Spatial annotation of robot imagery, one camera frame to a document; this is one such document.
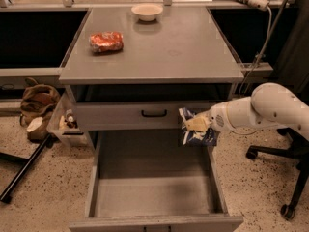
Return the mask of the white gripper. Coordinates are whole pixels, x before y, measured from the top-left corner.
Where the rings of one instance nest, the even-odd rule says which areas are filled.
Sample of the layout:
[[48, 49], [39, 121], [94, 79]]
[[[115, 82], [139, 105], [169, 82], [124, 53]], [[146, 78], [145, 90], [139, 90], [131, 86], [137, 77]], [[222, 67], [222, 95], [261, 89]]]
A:
[[214, 105], [207, 116], [196, 116], [184, 122], [189, 131], [206, 131], [210, 126], [216, 131], [228, 131], [230, 124], [227, 118], [225, 102]]

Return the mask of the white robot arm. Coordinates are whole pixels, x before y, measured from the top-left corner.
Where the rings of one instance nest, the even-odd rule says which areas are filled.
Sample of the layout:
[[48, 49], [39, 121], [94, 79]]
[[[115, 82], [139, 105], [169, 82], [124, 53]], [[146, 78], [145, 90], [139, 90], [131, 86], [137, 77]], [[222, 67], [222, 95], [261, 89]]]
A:
[[201, 140], [208, 131], [233, 131], [236, 128], [289, 128], [309, 139], [309, 106], [287, 88], [264, 83], [250, 97], [225, 101], [195, 114], [180, 108], [184, 142], [189, 136]]

